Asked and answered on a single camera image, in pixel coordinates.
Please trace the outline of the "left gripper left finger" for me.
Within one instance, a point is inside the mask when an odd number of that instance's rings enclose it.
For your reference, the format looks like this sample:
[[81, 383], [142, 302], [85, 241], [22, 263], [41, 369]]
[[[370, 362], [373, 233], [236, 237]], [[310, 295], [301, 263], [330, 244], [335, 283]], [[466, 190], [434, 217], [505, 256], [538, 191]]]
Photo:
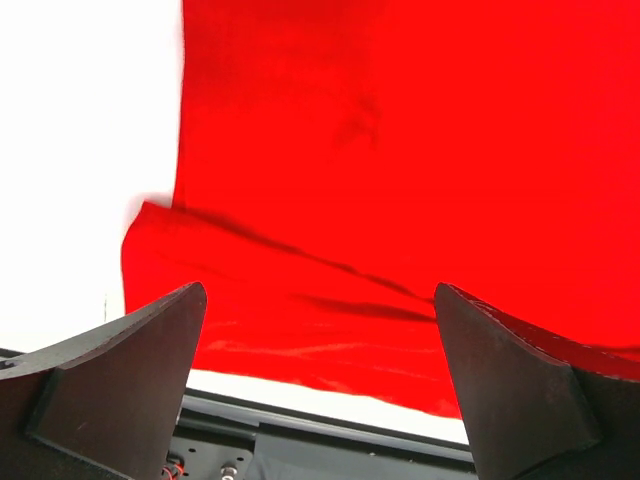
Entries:
[[1, 361], [4, 479], [158, 479], [206, 311], [199, 283]]

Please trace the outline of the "red t shirt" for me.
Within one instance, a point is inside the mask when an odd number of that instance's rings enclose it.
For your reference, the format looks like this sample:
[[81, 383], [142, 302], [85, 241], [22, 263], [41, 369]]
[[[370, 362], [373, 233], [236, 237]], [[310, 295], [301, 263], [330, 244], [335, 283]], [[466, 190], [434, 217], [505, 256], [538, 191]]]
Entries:
[[433, 299], [639, 355], [635, 1], [187, 1], [176, 183], [125, 307], [194, 367], [457, 417]]

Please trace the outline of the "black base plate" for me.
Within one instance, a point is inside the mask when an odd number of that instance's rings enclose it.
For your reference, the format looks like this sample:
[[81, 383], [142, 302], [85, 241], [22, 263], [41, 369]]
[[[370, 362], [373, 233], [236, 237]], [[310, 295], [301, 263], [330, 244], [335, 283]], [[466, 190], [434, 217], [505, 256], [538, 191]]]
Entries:
[[460, 451], [413, 451], [362, 436], [311, 431], [300, 424], [224, 424], [210, 405], [184, 392], [158, 479], [472, 479]]

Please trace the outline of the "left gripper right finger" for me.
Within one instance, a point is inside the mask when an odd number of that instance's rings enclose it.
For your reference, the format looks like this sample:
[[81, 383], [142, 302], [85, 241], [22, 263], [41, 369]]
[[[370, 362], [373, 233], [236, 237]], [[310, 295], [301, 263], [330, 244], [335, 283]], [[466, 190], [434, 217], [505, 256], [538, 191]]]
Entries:
[[435, 311], [479, 478], [638, 478], [638, 362], [450, 284]]

